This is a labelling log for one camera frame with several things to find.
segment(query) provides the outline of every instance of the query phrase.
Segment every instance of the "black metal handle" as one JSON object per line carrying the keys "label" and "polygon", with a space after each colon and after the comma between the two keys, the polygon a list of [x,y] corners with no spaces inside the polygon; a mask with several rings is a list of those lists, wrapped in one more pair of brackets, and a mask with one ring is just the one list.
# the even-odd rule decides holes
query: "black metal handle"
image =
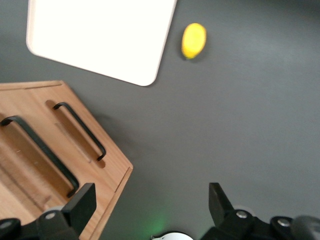
{"label": "black metal handle", "polygon": [[90,136],[90,138],[94,141],[94,143],[98,146],[102,155],[97,158],[100,161],[106,155],[106,149],[102,146],[101,142],[96,138],[96,136],[91,132],[91,130],[87,127],[87,125],[81,120],[81,118],[76,114],[76,112],[72,109],[72,107],[66,102],[59,102],[57,103],[53,109],[57,110],[61,106],[65,106],[65,108],[71,113],[74,119],[81,125],[83,130]]}
{"label": "black metal handle", "polygon": [[45,142],[35,133],[35,131],[23,120],[20,116],[9,116],[3,119],[0,124],[6,126],[11,122],[16,122],[29,135],[29,137],[37,144],[43,153],[51,160],[51,162],[62,172],[62,174],[69,180],[73,189],[67,194],[70,198],[76,193],[79,188],[79,182],[72,172],[61,162],[61,160],[54,154],[54,152],[45,144]]}

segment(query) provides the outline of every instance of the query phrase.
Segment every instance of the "yellow lemon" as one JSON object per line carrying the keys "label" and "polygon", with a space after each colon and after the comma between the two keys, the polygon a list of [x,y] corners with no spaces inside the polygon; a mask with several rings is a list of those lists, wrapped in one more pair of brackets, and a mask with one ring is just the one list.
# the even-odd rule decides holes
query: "yellow lemon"
{"label": "yellow lemon", "polygon": [[181,51],[187,59],[195,58],[204,49],[207,31],[199,23],[189,24],[183,33]]}

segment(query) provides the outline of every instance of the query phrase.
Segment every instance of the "white object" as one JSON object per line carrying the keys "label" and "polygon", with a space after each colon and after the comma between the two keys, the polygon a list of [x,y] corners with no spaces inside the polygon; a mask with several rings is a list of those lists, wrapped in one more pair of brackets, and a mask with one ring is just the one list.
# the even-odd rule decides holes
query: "white object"
{"label": "white object", "polygon": [[147,86],[156,79],[177,0],[29,0],[37,56]]}
{"label": "white object", "polygon": [[193,239],[184,233],[171,232],[161,237],[153,238],[153,240],[193,240]]}

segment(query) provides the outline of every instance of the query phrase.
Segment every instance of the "cutting board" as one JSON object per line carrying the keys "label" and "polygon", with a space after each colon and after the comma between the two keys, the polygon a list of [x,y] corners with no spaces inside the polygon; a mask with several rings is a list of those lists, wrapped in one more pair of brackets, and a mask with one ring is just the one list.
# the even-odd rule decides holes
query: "cutting board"
{"label": "cutting board", "polygon": [[[63,81],[1,83],[0,121],[13,116],[10,124],[0,125],[0,219],[18,218],[26,225],[64,206],[77,185],[94,183],[96,210],[79,239],[98,240],[133,170],[130,161]],[[102,148],[92,136],[106,151],[100,161]]]}
{"label": "cutting board", "polygon": [[147,86],[157,77],[177,0],[29,0],[37,56]]}

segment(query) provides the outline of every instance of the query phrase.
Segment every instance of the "wooden edge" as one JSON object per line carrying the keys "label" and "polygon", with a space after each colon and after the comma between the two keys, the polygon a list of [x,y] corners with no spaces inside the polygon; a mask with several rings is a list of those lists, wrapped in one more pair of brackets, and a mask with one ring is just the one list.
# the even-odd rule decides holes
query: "wooden edge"
{"label": "wooden edge", "polygon": [[111,199],[111,201],[109,202],[107,208],[105,209],[105,212],[103,213],[103,215],[101,216],[100,221],[98,222],[96,228],[94,229],[94,231],[92,232],[92,235],[90,237],[90,239],[88,240],[99,240],[99,237],[102,233],[102,231],[104,230],[107,221],[112,213],[112,211],[114,210],[116,203],[122,193],[122,191],[125,188],[125,185],[132,173],[133,169],[131,167],[129,167],[126,171],[126,173],[124,174],[116,192],[113,195],[113,198]]}
{"label": "wooden edge", "polygon": [[1,83],[0,91],[45,88],[45,87],[59,86],[62,84],[64,84],[64,81],[62,80]]}

